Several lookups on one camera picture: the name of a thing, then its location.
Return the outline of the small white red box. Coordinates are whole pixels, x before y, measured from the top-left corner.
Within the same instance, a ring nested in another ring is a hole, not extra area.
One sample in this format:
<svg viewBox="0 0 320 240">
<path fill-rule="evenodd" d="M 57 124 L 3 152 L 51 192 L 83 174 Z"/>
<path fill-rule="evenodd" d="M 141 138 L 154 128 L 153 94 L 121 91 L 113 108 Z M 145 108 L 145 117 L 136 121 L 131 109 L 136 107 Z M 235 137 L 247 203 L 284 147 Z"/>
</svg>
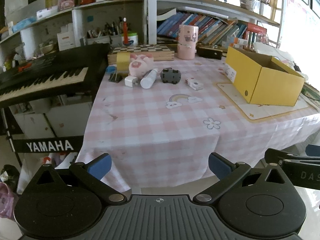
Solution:
<svg viewBox="0 0 320 240">
<path fill-rule="evenodd" d="M 189 77 L 185 80 L 185 83 L 192 88 L 193 90 L 202 90 L 203 89 L 203 83 L 197 81 L 193 77 Z"/>
</svg>

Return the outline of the white charger plug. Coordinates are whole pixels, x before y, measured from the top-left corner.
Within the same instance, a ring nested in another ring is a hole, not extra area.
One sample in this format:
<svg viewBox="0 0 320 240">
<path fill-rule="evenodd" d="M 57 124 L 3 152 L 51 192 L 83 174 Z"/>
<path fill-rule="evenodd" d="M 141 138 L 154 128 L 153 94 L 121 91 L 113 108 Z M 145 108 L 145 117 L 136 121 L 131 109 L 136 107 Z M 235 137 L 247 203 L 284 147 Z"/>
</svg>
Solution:
<svg viewBox="0 0 320 240">
<path fill-rule="evenodd" d="M 134 86 L 138 85 L 138 78 L 134 76 L 127 76 L 125 77 L 125 86 L 133 88 Z"/>
</svg>

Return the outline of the white spray bottle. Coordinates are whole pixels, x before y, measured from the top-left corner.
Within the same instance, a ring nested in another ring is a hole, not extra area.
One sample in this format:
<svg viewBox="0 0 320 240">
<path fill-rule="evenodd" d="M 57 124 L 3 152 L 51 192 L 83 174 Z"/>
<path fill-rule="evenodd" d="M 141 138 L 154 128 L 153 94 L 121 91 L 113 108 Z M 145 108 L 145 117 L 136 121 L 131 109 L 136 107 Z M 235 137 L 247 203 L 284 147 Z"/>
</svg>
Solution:
<svg viewBox="0 0 320 240">
<path fill-rule="evenodd" d="M 141 79 L 140 81 L 141 87 L 144 89 L 150 89 L 154 84 L 154 82 L 156 81 L 157 75 L 158 75 L 157 68 L 150 70 L 148 74 Z"/>
</svg>

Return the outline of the toy truck car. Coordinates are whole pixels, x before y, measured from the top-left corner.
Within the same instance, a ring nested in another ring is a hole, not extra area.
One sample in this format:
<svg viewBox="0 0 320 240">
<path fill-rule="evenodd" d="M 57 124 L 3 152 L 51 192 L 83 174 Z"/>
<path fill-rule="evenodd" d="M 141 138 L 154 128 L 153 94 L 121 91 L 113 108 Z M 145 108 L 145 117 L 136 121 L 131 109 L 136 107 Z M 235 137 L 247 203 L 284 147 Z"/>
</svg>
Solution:
<svg viewBox="0 0 320 240">
<path fill-rule="evenodd" d="M 181 72 L 172 68 L 164 68 L 160 73 L 163 83 L 178 84 L 181 80 Z"/>
</svg>

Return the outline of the yellow tape roll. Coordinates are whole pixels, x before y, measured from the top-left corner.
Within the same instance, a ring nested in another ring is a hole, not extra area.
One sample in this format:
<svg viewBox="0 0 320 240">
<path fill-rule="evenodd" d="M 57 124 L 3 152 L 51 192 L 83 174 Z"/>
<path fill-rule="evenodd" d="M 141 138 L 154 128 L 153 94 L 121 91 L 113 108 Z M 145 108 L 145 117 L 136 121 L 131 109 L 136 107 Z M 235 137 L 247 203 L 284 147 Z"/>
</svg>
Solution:
<svg viewBox="0 0 320 240">
<path fill-rule="evenodd" d="M 130 64 L 130 52 L 119 52 L 117 53 L 117 71 L 124 73 L 129 71 Z"/>
</svg>

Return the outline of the pink plush pig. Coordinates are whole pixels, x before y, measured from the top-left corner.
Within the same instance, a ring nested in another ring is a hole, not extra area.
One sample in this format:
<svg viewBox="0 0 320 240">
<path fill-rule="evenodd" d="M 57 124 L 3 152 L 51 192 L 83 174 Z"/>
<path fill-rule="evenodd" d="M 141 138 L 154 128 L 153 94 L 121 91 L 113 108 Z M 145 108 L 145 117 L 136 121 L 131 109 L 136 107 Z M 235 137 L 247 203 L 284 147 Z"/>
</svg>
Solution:
<svg viewBox="0 0 320 240">
<path fill-rule="evenodd" d="M 130 54 L 129 74 L 141 79 L 154 67 L 152 54 Z"/>
</svg>

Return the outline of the keyboard stand Yamaha banner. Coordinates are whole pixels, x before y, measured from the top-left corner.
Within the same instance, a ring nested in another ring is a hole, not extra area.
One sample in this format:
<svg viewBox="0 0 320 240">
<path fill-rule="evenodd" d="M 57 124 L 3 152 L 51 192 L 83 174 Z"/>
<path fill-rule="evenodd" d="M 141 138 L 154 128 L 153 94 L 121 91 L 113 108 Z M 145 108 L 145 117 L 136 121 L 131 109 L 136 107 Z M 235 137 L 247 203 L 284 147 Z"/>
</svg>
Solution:
<svg viewBox="0 0 320 240">
<path fill-rule="evenodd" d="M 79 152 L 82 148 L 84 136 L 19 139 L 13 140 L 13 146 L 18 153 L 62 153 Z"/>
</svg>

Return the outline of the white beige desk mat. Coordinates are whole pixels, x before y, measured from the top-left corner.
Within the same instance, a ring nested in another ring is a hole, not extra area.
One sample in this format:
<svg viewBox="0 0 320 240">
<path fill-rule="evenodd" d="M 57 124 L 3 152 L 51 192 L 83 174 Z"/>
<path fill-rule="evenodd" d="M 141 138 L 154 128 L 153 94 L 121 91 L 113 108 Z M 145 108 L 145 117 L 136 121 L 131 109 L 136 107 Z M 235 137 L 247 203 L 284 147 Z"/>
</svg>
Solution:
<svg viewBox="0 0 320 240">
<path fill-rule="evenodd" d="M 217 82 L 215 85 L 244 118 L 250 122 L 262 122 L 311 109 L 311 106 L 301 98 L 298 99 L 293 107 L 249 104 L 231 83 Z"/>
</svg>

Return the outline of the yellow cardboard box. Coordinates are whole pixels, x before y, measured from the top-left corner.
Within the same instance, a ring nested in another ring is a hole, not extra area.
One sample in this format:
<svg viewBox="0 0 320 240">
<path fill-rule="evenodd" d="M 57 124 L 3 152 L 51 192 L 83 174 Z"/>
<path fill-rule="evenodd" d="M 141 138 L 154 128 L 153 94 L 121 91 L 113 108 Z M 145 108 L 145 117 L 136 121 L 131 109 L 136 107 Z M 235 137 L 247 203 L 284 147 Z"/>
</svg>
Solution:
<svg viewBox="0 0 320 240">
<path fill-rule="evenodd" d="M 228 47 L 225 75 L 247 103 L 293 107 L 305 79 L 273 56 Z"/>
</svg>

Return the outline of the black binder clip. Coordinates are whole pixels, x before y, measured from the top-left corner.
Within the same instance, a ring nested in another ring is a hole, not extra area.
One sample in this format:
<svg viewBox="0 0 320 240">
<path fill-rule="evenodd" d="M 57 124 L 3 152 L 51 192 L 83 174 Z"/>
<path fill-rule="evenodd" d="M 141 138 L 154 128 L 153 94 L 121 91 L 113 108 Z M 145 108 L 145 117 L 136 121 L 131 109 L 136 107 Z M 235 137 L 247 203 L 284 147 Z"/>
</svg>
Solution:
<svg viewBox="0 0 320 240">
<path fill-rule="evenodd" d="M 108 81 L 113 83 L 119 83 L 123 79 L 121 74 L 118 74 L 117 72 L 114 72 L 110 75 Z"/>
</svg>

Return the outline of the black Yamaha keyboard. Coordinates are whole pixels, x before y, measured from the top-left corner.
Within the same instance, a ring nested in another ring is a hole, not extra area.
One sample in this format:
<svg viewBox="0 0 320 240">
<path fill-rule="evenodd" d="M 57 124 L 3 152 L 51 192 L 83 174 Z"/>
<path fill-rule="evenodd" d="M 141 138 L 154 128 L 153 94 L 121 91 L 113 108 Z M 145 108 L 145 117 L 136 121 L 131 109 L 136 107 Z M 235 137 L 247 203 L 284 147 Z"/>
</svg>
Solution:
<svg viewBox="0 0 320 240">
<path fill-rule="evenodd" d="M 1 108 L 69 93 L 94 93 L 108 66 L 108 43 L 51 53 L 1 74 Z"/>
</svg>

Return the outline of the blue binder clip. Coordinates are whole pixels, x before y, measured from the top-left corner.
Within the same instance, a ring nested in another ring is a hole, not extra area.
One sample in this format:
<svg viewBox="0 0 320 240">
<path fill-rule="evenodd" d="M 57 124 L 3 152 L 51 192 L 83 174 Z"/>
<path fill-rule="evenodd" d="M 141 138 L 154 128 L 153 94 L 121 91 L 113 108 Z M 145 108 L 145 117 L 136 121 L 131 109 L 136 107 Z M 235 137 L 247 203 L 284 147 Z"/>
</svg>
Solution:
<svg viewBox="0 0 320 240">
<path fill-rule="evenodd" d="M 106 73 L 112 74 L 112 73 L 115 73 L 116 71 L 117 71 L 117 67 L 116 66 L 108 66 L 106 68 Z"/>
</svg>

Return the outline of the dark brown wooden box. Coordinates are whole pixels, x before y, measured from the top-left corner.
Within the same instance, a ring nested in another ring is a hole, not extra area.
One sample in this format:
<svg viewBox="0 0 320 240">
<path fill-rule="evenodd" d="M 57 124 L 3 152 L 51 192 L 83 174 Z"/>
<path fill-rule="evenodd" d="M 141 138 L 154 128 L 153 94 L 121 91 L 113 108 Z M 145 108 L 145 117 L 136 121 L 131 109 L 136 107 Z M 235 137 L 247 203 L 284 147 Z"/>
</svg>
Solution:
<svg viewBox="0 0 320 240">
<path fill-rule="evenodd" d="M 204 57 L 206 59 L 221 60 L 223 56 L 223 51 L 221 49 L 202 44 L 197 45 L 196 53 L 199 57 Z"/>
</svg>

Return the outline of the row of books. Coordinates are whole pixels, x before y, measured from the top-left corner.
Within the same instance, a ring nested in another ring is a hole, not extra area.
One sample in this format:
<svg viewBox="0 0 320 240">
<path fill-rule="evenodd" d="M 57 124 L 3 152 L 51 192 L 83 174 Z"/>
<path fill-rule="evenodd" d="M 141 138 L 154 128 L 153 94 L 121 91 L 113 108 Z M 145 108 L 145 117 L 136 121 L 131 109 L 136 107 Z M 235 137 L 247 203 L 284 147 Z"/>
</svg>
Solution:
<svg viewBox="0 0 320 240">
<path fill-rule="evenodd" d="M 255 40 L 266 43 L 267 29 L 238 19 L 223 19 L 217 16 L 196 12 L 178 11 L 157 27 L 157 42 L 178 44 L 180 25 L 193 25 L 199 28 L 197 44 L 208 46 L 247 46 Z"/>
</svg>

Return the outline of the grey pen holder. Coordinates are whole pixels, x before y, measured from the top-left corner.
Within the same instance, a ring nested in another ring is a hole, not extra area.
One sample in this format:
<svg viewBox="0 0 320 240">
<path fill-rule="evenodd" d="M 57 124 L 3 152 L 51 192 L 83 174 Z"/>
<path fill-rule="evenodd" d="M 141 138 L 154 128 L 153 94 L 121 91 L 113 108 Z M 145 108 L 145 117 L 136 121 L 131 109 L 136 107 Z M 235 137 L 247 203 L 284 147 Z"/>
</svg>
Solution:
<svg viewBox="0 0 320 240">
<path fill-rule="evenodd" d="M 110 35 L 110 44 L 113 47 L 121 47 L 123 45 L 121 35 Z"/>
</svg>

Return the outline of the wooden chessboard box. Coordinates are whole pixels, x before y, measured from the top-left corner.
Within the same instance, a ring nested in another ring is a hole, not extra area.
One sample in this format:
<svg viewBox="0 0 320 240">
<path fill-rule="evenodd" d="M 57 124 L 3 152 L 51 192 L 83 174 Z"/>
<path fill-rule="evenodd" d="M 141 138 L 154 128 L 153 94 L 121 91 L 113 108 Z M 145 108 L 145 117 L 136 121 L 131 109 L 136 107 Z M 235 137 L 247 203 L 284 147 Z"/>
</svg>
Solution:
<svg viewBox="0 0 320 240">
<path fill-rule="evenodd" d="M 137 55 L 151 54 L 154 57 L 154 61 L 174 61 L 175 58 L 175 52 L 164 44 L 146 44 L 140 46 L 116 47 L 112 49 L 108 54 L 109 64 L 115 64 L 117 54 L 122 52 L 134 53 Z"/>
</svg>

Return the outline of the pink cylindrical container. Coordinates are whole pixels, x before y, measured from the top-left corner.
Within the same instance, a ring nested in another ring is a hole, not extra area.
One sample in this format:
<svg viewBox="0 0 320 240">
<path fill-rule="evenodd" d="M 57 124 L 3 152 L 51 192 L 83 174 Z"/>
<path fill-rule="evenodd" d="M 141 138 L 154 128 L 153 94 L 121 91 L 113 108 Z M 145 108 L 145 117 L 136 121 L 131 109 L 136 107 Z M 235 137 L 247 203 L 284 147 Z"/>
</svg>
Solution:
<svg viewBox="0 0 320 240">
<path fill-rule="evenodd" d="M 177 57 L 182 60 L 195 58 L 199 28 L 193 25 L 180 25 L 178 30 Z"/>
</svg>

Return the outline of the white green lidded jar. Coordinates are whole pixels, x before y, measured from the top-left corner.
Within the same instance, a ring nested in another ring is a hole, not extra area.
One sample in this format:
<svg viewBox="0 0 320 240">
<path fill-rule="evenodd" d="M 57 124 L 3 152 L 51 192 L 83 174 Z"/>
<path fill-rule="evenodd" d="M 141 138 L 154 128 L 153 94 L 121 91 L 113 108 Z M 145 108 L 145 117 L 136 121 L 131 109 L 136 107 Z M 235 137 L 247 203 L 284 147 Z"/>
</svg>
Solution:
<svg viewBox="0 0 320 240">
<path fill-rule="evenodd" d="M 127 35 L 128 35 L 129 46 L 137 46 L 138 34 L 134 31 L 129 31 Z"/>
</svg>

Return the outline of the white bookshelf unit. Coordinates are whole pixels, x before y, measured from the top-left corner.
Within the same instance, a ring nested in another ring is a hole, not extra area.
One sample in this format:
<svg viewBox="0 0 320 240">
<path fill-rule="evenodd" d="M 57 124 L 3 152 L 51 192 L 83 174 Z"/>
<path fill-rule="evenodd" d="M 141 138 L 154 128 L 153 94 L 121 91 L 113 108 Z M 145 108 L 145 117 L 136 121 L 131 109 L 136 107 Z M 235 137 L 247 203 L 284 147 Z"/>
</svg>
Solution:
<svg viewBox="0 0 320 240">
<path fill-rule="evenodd" d="M 78 47 L 85 30 L 90 25 L 101 27 L 106 22 L 115 21 L 119 16 L 125 17 L 131 24 L 133 30 L 138 33 L 140 43 L 155 44 L 156 13 L 169 8 L 198 10 L 218 18 L 237 18 L 251 23 L 261 22 L 275 27 L 280 26 L 278 22 L 253 11 L 215 0 L 105 0 L 56 11 L 36 20 L 23 30 L 10 34 L 1 40 L 1 63 L 4 63 L 10 52 L 19 45 L 23 46 L 25 56 L 31 57 L 41 42 L 55 38 L 60 27 L 67 23 L 73 24 L 75 46 Z"/>
</svg>

